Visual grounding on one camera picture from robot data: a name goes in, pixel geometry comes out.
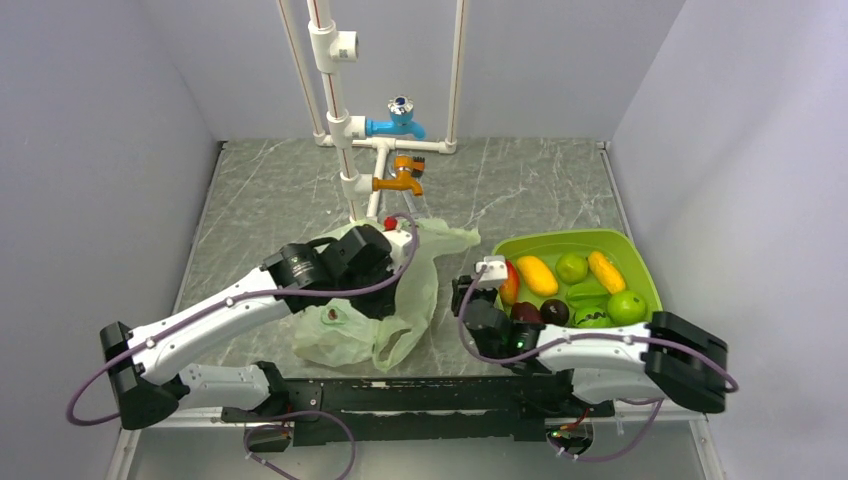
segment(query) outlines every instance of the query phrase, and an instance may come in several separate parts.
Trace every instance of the faucet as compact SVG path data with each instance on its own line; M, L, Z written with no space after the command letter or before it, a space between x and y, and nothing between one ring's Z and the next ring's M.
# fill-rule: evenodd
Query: faucet
M409 157L398 155L395 157L395 178L382 180L374 178L371 180L371 188L377 190L412 190L412 194L420 197L424 189L416 178L424 175L424 157Z
M390 122L375 122L365 120L365 135L406 135L411 133L418 140L423 140L427 132L417 122L412 121L412 99L398 95L389 101Z

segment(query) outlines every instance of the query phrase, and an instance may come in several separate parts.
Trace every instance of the vertical pipe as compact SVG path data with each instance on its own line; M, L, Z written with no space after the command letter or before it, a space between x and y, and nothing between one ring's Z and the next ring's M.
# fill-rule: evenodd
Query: vertical pipe
M333 24L330 18L330 2L328 0L307 0L309 19L318 28L327 28Z
M448 133L445 143L456 146L456 116L459 109L459 93L462 84L462 64L465 57L465 31L469 0L456 0L456 22L453 34L453 65L451 65L451 91L448 102Z
M330 56L329 47L338 35L336 24L330 17L328 0L307 0L309 6L309 33L312 39L312 51L315 63L321 71L324 83L324 96L327 98L327 123L330 136L336 146L336 152L341 166L342 191L350 207L351 221L360 220L364 211L355 201L355 185L359 172L353 164L352 139L345 132L350 123L350 115L344 104L341 81L338 75L338 65Z
M303 47L300 44L300 32L297 28L297 22L294 21L292 15L291 0L277 0L280 6L280 20L283 22L283 28L286 30L286 36L289 40L289 49L291 49L292 57L294 58L294 66L297 68L297 76L300 80L300 87L303 89L303 98L306 100L306 108L309 109L309 117L312 119L312 135L316 138L321 138L326 135L324 126L321 125L321 114L318 111L318 101L315 97L315 89L312 88L312 83L309 82L309 74L303 69Z

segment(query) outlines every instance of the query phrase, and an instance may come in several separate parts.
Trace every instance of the dark purple fruit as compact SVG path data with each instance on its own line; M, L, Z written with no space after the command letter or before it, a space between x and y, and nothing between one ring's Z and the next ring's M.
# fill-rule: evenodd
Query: dark purple fruit
M542 322L542 314L530 302L518 302L512 306L509 312L509 318L523 323L544 323Z
M539 313L542 315L542 321L545 323L558 325L560 327L564 327L565 324L568 323L568 307L562 300L557 300L555 298L545 300L545 303L542 304L542 308L539 309Z

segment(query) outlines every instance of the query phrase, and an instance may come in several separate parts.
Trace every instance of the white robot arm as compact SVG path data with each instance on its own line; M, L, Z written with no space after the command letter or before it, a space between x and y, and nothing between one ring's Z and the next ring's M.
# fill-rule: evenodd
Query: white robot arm
M503 256L476 265L479 280L454 280L452 307L474 338L480 360L520 374L569 371L572 394L588 404L620 398L669 398L704 413L725 408L735 381L727 344L670 312L620 328L583 329L511 320L495 307L506 280ZM725 380L731 381L731 388Z
M192 361L239 333L309 306L324 305L333 297L331 293L278 297L261 292L368 287L390 278L407 260L411 248L408 232L357 226L339 240L288 244L235 284L176 315L134 329L121 323L104 328L100 338L107 361L144 344L109 371L123 427L144 428L186 408L279 410L285 399L275 398L275 394L281 393L282 377L272 363L234 368ZM349 297L351 305L371 318L382 319L394 313L396 285ZM222 302L223 308L215 308Z

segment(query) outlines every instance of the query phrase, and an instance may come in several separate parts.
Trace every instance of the green tray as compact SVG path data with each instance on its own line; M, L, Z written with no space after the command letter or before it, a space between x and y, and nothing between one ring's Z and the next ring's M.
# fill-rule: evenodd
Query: green tray
M565 230L510 238L495 247L494 255L503 255L513 263L524 255L535 255L545 262L556 276L554 266L562 254L574 252L588 256L595 250L606 255L621 272L628 290L639 293L648 302L648 313L645 315L645 321L650 320L652 312L662 310L657 287L654 286L654 280L651 278L642 256L639 255L639 251L636 250L636 246L629 238L615 230ZM598 283L598 280L590 272L586 280L583 281L583 283L586 282ZM560 282L559 293L555 297L539 297L522 285L518 291L518 301L530 302L538 307L548 298L565 300L567 291L568 285ZM500 298L498 298L497 305L499 308L503 308Z

